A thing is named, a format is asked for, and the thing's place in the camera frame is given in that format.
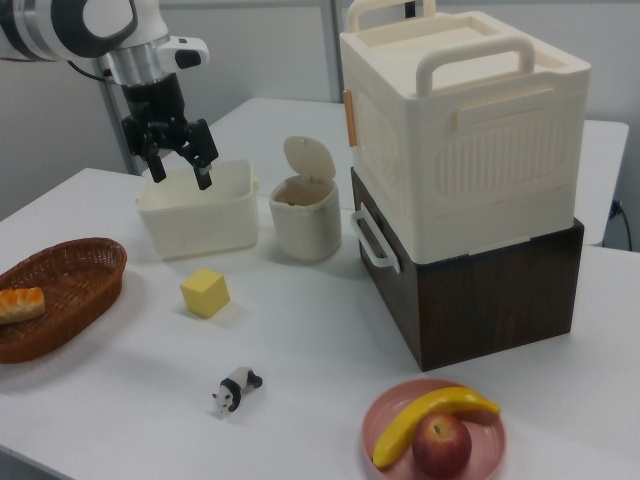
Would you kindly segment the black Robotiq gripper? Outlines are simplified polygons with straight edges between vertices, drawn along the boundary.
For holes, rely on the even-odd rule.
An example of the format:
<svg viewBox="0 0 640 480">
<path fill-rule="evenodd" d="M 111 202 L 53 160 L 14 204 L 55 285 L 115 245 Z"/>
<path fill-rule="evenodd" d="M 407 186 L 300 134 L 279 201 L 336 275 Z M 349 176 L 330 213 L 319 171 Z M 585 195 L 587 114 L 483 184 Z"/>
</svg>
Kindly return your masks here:
<svg viewBox="0 0 640 480">
<path fill-rule="evenodd" d="M 152 179 L 159 183 L 166 172 L 148 123 L 167 124 L 175 133 L 175 151 L 193 168 L 200 190 L 212 185 L 212 163 L 219 157 L 208 124 L 204 119 L 188 122 L 184 116 L 185 102 L 176 74 L 172 73 L 143 85 L 123 86 L 122 91 L 130 115 L 122 120 L 129 152 L 148 166 Z"/>
</svg>

